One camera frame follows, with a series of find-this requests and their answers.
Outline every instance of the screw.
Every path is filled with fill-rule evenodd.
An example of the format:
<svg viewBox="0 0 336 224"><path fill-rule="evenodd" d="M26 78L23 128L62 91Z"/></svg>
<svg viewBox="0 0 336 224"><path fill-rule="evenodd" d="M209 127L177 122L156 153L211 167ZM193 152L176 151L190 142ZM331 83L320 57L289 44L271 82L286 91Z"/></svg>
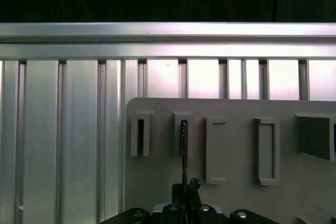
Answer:
<svg viewBox="0 0 336 224"><path fill-rule="evenodd" d="M208 206L201 206L201 210L203 210L204 212L208 212L210 208Z"/></svg>
<svg viewBox="0 0 336 224"><path fill-rule="evenodd" d="M241 217L242 219L246 219L246 218L247 218L247 214L244 213L244 212L238 212L237 215L238 215L239 217Z"/></svg>
<svg viewBox="0 0 336 224"><path fill-rule="evenodd" d="M135 214L134 214L135 217L142 217L143 216L143 213L141 211L137 211Z"/></svg>

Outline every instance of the vertical aluminum profile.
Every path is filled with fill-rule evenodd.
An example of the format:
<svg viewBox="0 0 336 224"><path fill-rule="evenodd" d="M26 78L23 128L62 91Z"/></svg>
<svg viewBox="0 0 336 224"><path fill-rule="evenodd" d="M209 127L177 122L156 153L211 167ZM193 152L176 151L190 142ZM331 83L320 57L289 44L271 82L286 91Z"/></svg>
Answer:
<svg viewBox="0 0 336 224"><path fill-rule="evenodd" d="M138 60L123 61L122 68L122 210L125 209L125 173L126 173L126 140L127 140L127 104L130 100L138 96Z"/></svg>
<svg viewBox="0 0 336 224"><path fill-rule="evenodd" d="M67 61L62 222L97 222L98 62Z"/></svg>
<svg viewBox="0 0 336 224"><path fill-rule="evenodd" d="M297 60L268 60L266 75L269 100L300 100Z"/></svg>
<svg viewBox="0 0 336 224"><path fill-rule="evenodd" d="M336 101L336 60L308 60L311 101Z"/></svg>
<svg viewBox="0 0 336 224"><path fill-rule="evenodd" d="M122 61L108 60L105 72L104 220L121 210L121 106Z"/></svg>
<svg viewBox="0 0 336 224"><path fill-rule="evenodd" d="M16 209L16 143L19 62L1 62L2 134L0 154L0 223L13 224Z"/></svg>
<svg viewBox="0 0 336 224"><path fill-rule="evenodd" d="M58 62L26 71L23 223L55 223Z"/></svg>
<svg viewBox="0 0 336 224"><path fill-rule="evenodd" d="M147 61L147 97L179 97L178 62L177 59Z"/></svg>
<svg viewBox="0 0 336 224"><path fill-rule="evenodd" d="M244 99L260 99L259 61L243 61L243 91Z"/></svg>
<svg viewBox="0 0 336 224"><path fill-rule="evenodd" d="M187 61L188 98L219 99L219 65L217 59Z"/></svg>

